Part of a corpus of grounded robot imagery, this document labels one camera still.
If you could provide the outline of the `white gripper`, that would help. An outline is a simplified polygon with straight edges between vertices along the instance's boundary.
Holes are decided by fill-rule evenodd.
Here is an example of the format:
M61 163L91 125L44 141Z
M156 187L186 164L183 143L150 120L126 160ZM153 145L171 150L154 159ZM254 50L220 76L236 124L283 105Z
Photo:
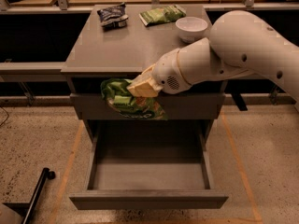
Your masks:
M127 90L134 97L157 97L161 90L168 94L187 91L191 85L179 70L178 52L179 49L174 49L163 55L135 78Z

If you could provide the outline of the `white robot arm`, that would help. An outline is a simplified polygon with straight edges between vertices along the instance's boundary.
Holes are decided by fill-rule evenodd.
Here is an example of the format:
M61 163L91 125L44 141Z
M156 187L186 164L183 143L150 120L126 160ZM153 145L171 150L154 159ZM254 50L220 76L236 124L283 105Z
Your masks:
M209 37L163 55L127 87L135 97L177 94L205 81L257 74L299 99L299 47L250 12L220 16Z

